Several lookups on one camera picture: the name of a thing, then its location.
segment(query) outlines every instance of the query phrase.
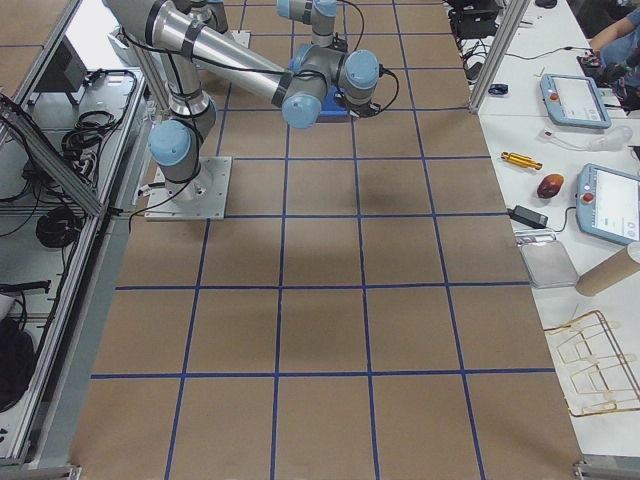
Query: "floor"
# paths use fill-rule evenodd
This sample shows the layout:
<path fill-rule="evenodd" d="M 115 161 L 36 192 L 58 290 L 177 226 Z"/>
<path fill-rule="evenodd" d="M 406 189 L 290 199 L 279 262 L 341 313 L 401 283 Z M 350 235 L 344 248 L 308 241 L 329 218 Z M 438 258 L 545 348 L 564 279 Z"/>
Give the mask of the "floor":
<path fill-rule="evenodd" d="M 267 3 L 228 3 L 229 23 L 286 64 L 308 28 Z M 444 8 L 361 5 L 361 46 L 402 83 L 378 118 L 294 131 L 205 78 L 227 218 L 134 222 L 72 448 L 87 480 L 572 478 Z"/>

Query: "grid square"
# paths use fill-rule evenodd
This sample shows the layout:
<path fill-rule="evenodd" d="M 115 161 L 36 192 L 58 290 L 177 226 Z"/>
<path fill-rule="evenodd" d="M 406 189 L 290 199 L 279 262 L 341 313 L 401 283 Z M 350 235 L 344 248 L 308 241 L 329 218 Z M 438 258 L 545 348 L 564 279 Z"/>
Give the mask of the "grid square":
<path fill-rule="evenodd" d="M 449 19 L 442 4 L 397 5 L 396 12 L 400 32 L 405 33 L 450 33 Z"/>
<path fill-rule="evenodd" d="M 409 80 L 416 108 L 464 108 L 469 103 L 467 79 L 460 69 L 411 70 Z"/>
<path fill-rule="evenodd" d="M 363 35 L 359 48 L 375 52 L 386 68 L 404 68 L 398 35 Z"/>
<path fill-rule="evenodd" d="M 289 133 L 290 158 L 353 158 L 351 122 L 318 123 Z"/>
<path fill-rule="evenodd" d="M 444 288 L 369 289 L 367 311 L 375 371 L 460 367 Z"/>
<path fill-rule="evenodd" d="M 212 225 L 203 285 L 277 285 L 279 218 L 227 218 Z"/>
<path fill-rule="evenodd" d="M 398 97 L 394 100 L 389 108 L 391 109 L 411 109 L 413 103 L 411 102 L 411 96 L 409 94 L 409 82 L 407 81 L 407 72 L 402 70 L 394 71 L 398 77 L 398 83 L 400 89 L 398 91 Z M 396 82 L 392 78 L 384 77 L 378 80 L 376 85 L 376 93 L 373 96 L 373 101 L 379 103 L 382 107 L 386 106 L 396 93 Z M 388 115 L 390 110 L 385 111 L 384 115 Z"/>
<path fill-rule="evenodd" d="M 462 66 L 460 54 L 451 33 L 404 35 L 402 37 L 402 46 L 404 47 L 407 67 L 461 68 Z M 438 91 L 440 87 L 441 85 L 438 85 L 435 90 Z"/>
<path fill-rule="evenodd" d="M 412 112 L 387 111 L 379 118 L 359 120 L 355 123 L 355 133 L 358 158 L 420 156 Z"/>
<path fill-rule="evenodd" d="M 366 378 L 283 378 L 278 403 L 276 478 L 374 478 Z"/>
<path fill-rule="evenodd" d="M 513 231 L 504 217 L 438 219 L 450 282 L 527 282 Z"/>
<path fill-rule="evenodd" d="M 431 218 L 362 221 L 368 285 L 442 282 Z"/>
<path fill-rule="evenodd" d="M 382 478 L 480 478 L 460 376 L 376 377 L 374 391 Z"/>
<path fill-rule="evenodd" d="M 91 381 L 71 463 L 95 480 L 163 478 L 179 384 L 177 379 Z M 135 462 L 122 461 L 131 455 Z"/>
<path fill-rule="evenodd" d="M 352 160 L 290 160 L 287 214 L 355 215 L 356 182 Z"/>
<path fill-rule="evenodd" d="M 286 138 L 287 124 L 278 111 L 227 112 L 220 155 L 283 158 Z"/>
<path fill-rule="evenodd" d="M 227 215 L 280 215 L 284 160 L 235 160 L 229 179 Z"/>
<path fill-rule="evenodd" d="M 118 285 L 195 285 L 205 226 L 134 219 Z"/>
<path fill-rule="evenodd" d="M 2 22 L 0 45 L 44 45 L 68 6 L 69 0 L 3 0 L 2 18 L 12 20 Z M 14 20 L 25 12 L 28 21 Z"/>
<path fill-rule="evenodd" d="M 366 369 L 362 291 L 284 291 L 281 371 L 362 372 Z"/>
<path fill-rule="evenodd" d="M 491 160 L 487 158 L 430 160 L 431 194 L 438 213 L 504 212 Z"/>
<path fill-rule="evenodd" d="M 240 21 L 242 20 L 242 13 L 244 12 L 244 0 L 238 1 L 238 5 L 229 4 L 225 2 L 225 12 L 227 13 L 227 23 L 230 30 L 240 30 Z"/>
<path fill-rule="evenodd" d="M 471 375 L 468 382 L 487 478 L 571 478 L 581 454 L 554 373 Z"/>
<path fill-rule="evenodd" d="M 553 368 L 528 286 L 458 287 L 451 295 L 465 367 Z"/>
<path fill-rule="evenodd" d="M 418 112 L 418 124 L 426 156 L 489 156 L 480 120 L 467 109 Z"/>
<path fill-rule="evenodd" d="M 366 20 L 367 33 L 398 33 L 393 5 L 360 5 Z M 347 32 L 359 32 L 362 21 L 355 9 L 350 8 L 347 14 Z"/>
<path fill-rule="evenodd" d="M 273 371 L 277 320 L 275 290 L 201 290 L 189 371 Z"/>
<path fill-rule="evenodd" d="M 363 214 L 431 213 L 421 160 L 359 160 Z"/>
<path fill-rule="evenodd" d="M 8 97 L 15 95 L 41 52 L 42 48 L 40 47 L 0 47 L 2 93 Z"/>
<path fill-rule="evenodd" d="M 287 219 L 285 285 L 360 285 L 354 219 Z"/>
<path fill-rule="evenodd" d="M 247 5 L 242 19 L 242 30 L 259 35 L 291 35 L 291 20 L 280 17 L 272 5 Z"/>
<path fill-rule="evenodd" d="M 180 373 L 193 295 L 191 290 L 116 291 L 93 371 Z"/>
<path fill-rule="evenodd" d="M 268 478 L 272 404 L 270 378 L 187 380 L 171 478 Z"/>

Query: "electronic equipment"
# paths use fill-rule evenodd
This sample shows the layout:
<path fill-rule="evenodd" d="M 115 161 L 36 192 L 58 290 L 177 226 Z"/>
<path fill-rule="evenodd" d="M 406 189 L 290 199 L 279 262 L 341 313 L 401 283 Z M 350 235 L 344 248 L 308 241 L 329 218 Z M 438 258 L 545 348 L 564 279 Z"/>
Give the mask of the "electronic equipment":
<path fill-rule="evenodd" d="M 529 210 L 521 205 L 516 205 L 513 209 L 507 209 L 509 218 L 514 222 L 522 223 L 528 227 L 542 229 L 547 226 L 549 218 L 541 213 Z"/>
<path fill-rule="evenodd" d="M 449 24 L 459 39 L 486 38 L 496 34 L 500 7 L 495 0 L 446 0 L 451 5 Z"/>
<path fill-rule="evenodd" d="M 580 229 L 622 245 L 640 240 L 640 177 L 589 163 L 578 176 Z"/>
<path fill-rule="evenodd" d="M 611 126 L 611 119 L 592 78 L 545 74 L 540 80 L 540 89 L 553 123 L 600 129 Z"/>

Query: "wire frame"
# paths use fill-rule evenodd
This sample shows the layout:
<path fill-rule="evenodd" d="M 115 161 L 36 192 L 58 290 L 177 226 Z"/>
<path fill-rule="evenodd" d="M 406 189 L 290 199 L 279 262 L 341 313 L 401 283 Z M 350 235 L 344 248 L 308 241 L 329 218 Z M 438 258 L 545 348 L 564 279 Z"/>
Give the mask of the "wire frame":
<path fill-rule="evenodd" d="M 637 356 L 622 351 L 613 334 L 617 326 L 592 310 L 545 329 L 552 353 L 565 367 L 561 374 L 567 374 L 573 389 L 565 390 L 573 417 L 640 410 L 640 384 L 630 367 Z"/>

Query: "black device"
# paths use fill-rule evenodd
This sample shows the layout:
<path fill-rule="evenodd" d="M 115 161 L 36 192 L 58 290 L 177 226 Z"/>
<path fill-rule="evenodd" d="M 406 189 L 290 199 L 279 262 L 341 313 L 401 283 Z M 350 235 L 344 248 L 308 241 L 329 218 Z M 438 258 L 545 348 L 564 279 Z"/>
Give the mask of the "black device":
<path fill-rule="evenodd" d="M 582 56 L 578 55 L 576 57 L 576 60 L 578 60 L 578 65 L 580 65 L 584 76 L 593 78 L 596 82 L 596 86 L 600 88 L 609 86 L 602 81 L 602 73 L 604 72 L 604 67 L 602 66 L 602 62 L 597 55 L 593 53 L 588 53 Z"/>
<path fill-rule="evenodd" d="M 451 5 L 449 24 L 459 39 L 479 39 L 496 34 L 500 7 L 495 0 L 446 0 Z"/>
<path fill-rule="evenodd" d="M 536 0 L 534 3 L 538 7 L 553 8 L 558 4 L 558 0 Z"/>
<path fill-rule="evenodd" d="M 521 205 L 516 205 L 513 209 L 509 208 L 507 212 L 509 213 L 509 218 L 518 223 L 522 223 L 531 228 L 547 228 L 547 220 L 549 220 L 549 217 L 546 215 L 534 212 Z"/>

